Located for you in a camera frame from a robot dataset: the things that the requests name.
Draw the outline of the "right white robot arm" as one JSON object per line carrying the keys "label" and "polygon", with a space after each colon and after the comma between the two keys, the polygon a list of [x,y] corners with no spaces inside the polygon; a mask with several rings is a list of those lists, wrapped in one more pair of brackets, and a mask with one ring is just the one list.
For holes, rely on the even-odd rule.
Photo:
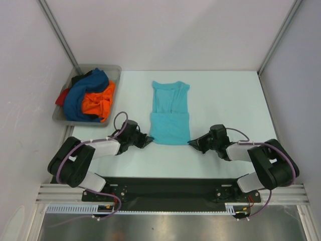
{"label": "right white robot arm", "polygon": [[213,125],[207,134],[188,142],[203,154],[215,151],[225,161],[245,161],[254,167],[254,172],[237,179],[231,195],[236,201],[244,201],[251,191],[274,190],[295,183],[299,168],[284,147],[276,139],[266,142],[251,142],[248,136],[237,129]]}

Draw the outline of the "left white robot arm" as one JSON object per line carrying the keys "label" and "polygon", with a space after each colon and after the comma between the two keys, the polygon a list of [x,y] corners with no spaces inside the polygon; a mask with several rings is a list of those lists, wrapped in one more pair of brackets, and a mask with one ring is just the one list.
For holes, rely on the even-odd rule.
{"label": "left white robot arm", "polygon": [[131,146],[143,149],[153,141],[153,137],[140,131],[137,122],[126,120],[121,129],[103,139],[67,138],[48,164],[48,172],[57,183],[91,190],[95,197],[104,201],[110,197],[111,189],[103,177],[89,171],[92,160],[121,155]]}

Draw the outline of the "light blue t-shirt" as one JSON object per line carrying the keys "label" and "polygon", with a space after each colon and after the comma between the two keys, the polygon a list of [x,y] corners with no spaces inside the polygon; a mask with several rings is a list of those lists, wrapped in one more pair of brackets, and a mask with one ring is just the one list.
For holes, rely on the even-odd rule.
{"label": "light blue t-shirt", "polygon": [[188,92],[184,82],[152,82],[153,100],[149,135],[159,145],[184,146],[191,140]]}

